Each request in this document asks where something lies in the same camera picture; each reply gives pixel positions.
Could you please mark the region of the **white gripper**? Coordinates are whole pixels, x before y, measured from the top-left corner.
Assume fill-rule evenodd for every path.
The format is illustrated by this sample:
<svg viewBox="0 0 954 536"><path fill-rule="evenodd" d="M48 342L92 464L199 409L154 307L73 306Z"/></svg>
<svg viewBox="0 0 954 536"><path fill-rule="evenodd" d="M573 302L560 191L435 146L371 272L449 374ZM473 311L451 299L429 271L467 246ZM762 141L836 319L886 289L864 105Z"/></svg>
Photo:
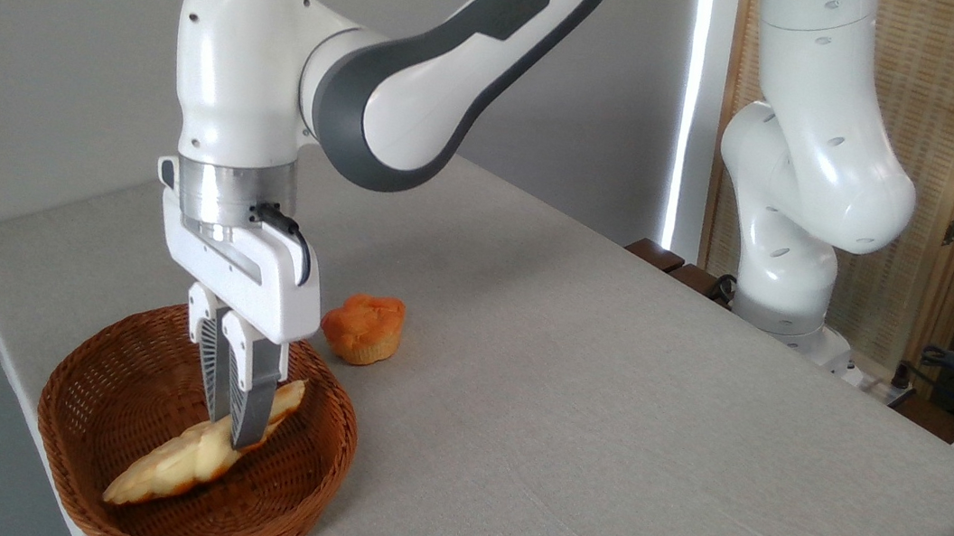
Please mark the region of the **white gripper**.
<svg viewBox="0 0 954 536"><path fill-rule="evenodd" d="M246 451L265 436L276 386L288 377L289 342L320 327L318 262L304 268L300 243L265 223L233 227L227 240L206 238L180 211L178 167L178 159L159 159L165 242L197 280L188 291L189 336L209 421L230 409L234 449Z"/></svg>

